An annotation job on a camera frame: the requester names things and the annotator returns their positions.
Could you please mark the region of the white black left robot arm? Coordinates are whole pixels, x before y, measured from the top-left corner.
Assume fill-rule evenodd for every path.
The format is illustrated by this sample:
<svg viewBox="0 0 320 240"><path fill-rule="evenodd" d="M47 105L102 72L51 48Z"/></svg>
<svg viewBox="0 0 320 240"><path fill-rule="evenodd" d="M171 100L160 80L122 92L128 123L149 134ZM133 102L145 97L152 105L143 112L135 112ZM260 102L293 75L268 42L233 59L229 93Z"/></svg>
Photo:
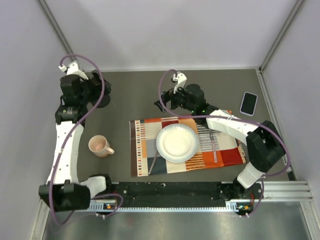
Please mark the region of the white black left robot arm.
<svg viewBox="0 0 320 240"><path fill-rule="evenodd" d="M114 191L107 174L95 174L87 180L78 179L79 145L84 131L82 117L88 104L99 108L110 102L111 86L97 70L88 79L68 74L60 79L60 105L55 112L56 146L52 170L45 184L38 188L39 197L55 212L86 210L91 199L100 195L109 198Z"/></svg>

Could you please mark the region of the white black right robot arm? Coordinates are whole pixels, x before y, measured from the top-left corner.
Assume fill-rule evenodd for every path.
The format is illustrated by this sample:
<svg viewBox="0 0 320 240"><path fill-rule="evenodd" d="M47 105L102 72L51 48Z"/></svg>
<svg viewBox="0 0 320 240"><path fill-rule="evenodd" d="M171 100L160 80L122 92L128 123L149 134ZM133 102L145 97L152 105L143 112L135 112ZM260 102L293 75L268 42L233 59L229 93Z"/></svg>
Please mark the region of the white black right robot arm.
<svg viewBox="0 0 320 240"><path fill-rule="evenodd" d="M249 195L252 186L288 152L272 122L240 119L207 103L204 91L197 84L159 91L158 97L154 104L162 112L172 113L178 107L188 110L198 125L225 133L246 145L249 162L233 180L230 192L225 194L228 198Z"/></svg>

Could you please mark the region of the phone with lilac case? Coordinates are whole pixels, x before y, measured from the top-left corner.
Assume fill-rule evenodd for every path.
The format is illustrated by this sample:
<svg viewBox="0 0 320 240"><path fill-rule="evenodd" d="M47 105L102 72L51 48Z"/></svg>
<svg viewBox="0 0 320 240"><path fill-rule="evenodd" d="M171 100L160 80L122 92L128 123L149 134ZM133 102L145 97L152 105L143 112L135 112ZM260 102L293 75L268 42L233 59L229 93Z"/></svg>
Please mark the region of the phone with lilac case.
<svg viewBox="0 0 320 240"><path fill-rule="evenodd" d="M251 92L245 92L242 97L239 112L246 116L253 116L256 110L258 96Z"/></svg>

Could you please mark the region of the black phone stand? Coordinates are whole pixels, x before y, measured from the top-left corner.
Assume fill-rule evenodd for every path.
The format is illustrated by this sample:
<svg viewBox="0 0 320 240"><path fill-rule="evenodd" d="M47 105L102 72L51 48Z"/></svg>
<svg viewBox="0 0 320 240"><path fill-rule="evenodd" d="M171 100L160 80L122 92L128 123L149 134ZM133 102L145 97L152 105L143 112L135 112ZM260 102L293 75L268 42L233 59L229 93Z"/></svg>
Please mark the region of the black phone stand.
<svg viewBox="0 0 320 240"><path fill-rule="evenodd" d="M95 105L102 92L102 81L97 70L92 71L91 74L92 74L91 82L93 85L93 97L92 97L91 104ZM99 102L99 104L97 105L97 108L103 108L107 106L111 100L111 97L110 97L111 85L105 79L103 80L103 82L104 82L103 97Z"/></svg>

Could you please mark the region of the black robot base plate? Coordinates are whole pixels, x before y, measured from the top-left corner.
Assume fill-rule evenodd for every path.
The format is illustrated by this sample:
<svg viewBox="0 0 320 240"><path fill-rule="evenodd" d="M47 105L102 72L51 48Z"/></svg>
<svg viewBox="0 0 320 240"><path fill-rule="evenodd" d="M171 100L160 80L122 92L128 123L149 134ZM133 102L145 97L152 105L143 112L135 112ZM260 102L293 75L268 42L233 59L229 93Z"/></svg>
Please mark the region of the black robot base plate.
<svg viewBox="0 0 320 240"><path fill-rule="evenodd" d="M138 197L209 197L212 200L251 200L259 199L262 186L255 183L244 189L232 182L112 182L106 184L106 189L100 195L117 193L125 199Z"/></svg>

